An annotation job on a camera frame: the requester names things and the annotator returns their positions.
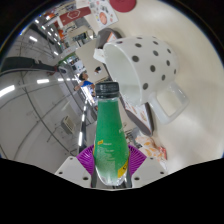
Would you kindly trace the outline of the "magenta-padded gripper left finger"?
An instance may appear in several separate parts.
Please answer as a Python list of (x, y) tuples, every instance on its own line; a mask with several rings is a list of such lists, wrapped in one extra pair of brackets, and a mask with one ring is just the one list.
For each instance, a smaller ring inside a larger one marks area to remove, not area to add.
[(84, 188), (95, 188), (97, 175), (91, 145), (82, 150), (76, 157), (69, 156), (55, 174), (65, 180)]

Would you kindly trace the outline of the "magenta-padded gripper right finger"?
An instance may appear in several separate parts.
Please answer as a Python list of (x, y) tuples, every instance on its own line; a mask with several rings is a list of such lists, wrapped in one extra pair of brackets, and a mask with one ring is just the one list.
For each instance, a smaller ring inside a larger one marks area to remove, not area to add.
[(140, 188), (167, 175), (167, 171), (154, 157), (145, 156), (133, 146), (129, 146), (129, 151), (126, 177), (128, 188)]

